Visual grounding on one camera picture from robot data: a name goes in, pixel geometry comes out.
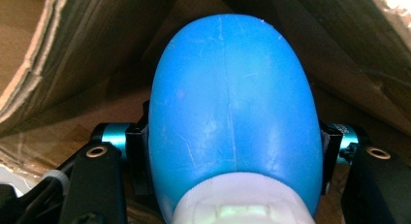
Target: metal ring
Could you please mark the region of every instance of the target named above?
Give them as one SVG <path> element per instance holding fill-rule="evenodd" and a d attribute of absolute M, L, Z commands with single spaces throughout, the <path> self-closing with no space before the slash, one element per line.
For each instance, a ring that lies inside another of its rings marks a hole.
<path fill-rule="evenodd" d="M 95 146 L 87 150 L 85 155 L 89 158 L 97 158 L 97 157 L 102 156 L 106 152 L 107 152 L 107 147 L 104 145 L 99 145 L 99 146 Z"/>
<path fill-rule="evenodd" d="M 368 147 L 366 149 L 366 152 L 368 152 L 371 156 L 374 156 L 375 158 L 379 159 L 391 159 L 391 154 L 389 154 L 387 151 L 382 150 L 380 148 L 376 147 Z"/>

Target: brown cardboard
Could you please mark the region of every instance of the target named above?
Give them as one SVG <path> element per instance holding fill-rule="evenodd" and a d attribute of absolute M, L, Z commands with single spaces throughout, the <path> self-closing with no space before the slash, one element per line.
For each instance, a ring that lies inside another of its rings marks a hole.
<path fill-rule="evenodd" d="M 138 60 L 174 0 L 46 0 L 0 98 L 0 130 Z"/>

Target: black cable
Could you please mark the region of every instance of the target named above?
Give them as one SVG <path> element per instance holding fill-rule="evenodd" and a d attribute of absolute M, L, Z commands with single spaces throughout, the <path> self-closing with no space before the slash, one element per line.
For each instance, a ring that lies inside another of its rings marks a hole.
<path fill-rule="evenodd" d="M 50 181 L 51 181 L 50 177 L 44 178 L 35 187 L 33 187 L 30 191 L 28 191 L 26 194 L 24 194 L 20 198 L 18 198 L 21 205 L 24 208 L 27 208 L 30 205 L 30 203 L 32 203 L 43 192 L 43 190 L 48 187 Z"/>
<path fill-rule="evenodd" d="M 47 202 L 55 195 L 61 194 L 62 186 L 58 179 L 52 178 L 47 188 L 27 207 L 24 214 L 18 219 L 16 224 L 32 223 L 39 212 L 45 208 Z"/>

